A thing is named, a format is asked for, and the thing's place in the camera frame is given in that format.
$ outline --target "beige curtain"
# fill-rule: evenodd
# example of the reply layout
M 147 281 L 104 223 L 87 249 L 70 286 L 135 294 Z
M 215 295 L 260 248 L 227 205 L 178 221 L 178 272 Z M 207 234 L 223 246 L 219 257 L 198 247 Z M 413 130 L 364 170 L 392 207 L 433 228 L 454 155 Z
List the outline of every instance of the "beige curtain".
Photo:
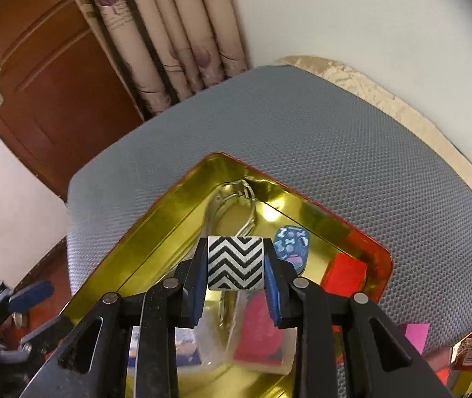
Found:
M 230 0 L 76 3 L 143 114 L 247 70 Z

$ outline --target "chevron patterned cube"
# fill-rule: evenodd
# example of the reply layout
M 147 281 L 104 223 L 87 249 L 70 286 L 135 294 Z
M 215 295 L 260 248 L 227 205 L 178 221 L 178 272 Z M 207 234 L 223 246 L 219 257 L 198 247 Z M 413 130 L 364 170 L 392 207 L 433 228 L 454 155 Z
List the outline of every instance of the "chevron patterned cube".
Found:
M 208 237 L 210 290 L 260 290 L 264 286 L 264 241 L 261 237 Z

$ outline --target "gray mat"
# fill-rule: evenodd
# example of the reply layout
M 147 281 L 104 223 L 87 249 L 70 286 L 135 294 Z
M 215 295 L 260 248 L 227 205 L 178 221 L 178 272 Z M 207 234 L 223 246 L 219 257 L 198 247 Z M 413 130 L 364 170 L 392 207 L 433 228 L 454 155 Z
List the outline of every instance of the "gray mat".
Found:
M 426 351 L 472 329 L 472 192 L 433 150 L 352 94 L 294 67 L 263 67 L 188 99 L 72 179 L 72 291 L 190 167 L 224 151 L 294 187 L 384 245 L 381 307 L 430 322 Z

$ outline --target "gold tray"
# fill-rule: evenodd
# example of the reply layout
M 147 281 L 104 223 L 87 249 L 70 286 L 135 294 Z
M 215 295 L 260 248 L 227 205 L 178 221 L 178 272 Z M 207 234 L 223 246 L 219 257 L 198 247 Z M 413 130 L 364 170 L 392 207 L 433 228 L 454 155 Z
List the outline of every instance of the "gold tray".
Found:
M 77 323 L 108 291 L 123 297 L 146 291 L 174 267 L 200 234 L 211 194 L 222 184 L 245 179 L 256 196 L 256 227 L 251 234 L 274 238 L 288 224 L 312 233 L 304 277 L 320 283 L 338 251 L 367 263 L 365 292 L 377 302 L 392 273 L 388 251 L 322 206 L 270 176 L 223 153 L 213 153 L 192 168 L 127 231 L 63 310 Z M 234 234 L 248 216 L 248 205 L 236 202 L 216 227 Z M 220 292 L 207 292 L 206 304 L 219 306 Z M 230 310 L 230 302 L 225 302 Z M 226 312 L 225 319 L 231 319 Z M 226 339 L 229 325 L 220 327 Z M 224 364 L 198 376 L 180 376 L 182 397 L 277 398 L 291 396 L 291 375 L 280 376 Z

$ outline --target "pink eraser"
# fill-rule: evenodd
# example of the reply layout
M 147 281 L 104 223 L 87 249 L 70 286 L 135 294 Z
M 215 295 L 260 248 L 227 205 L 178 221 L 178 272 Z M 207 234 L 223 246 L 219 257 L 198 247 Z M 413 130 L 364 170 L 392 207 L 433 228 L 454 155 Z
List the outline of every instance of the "pink eraser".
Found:
M 422 354 L 424 345 L 428 339 L 428 331 L 430 330 L 429 323 L 405 323 L 398 327 L 411 344 Z

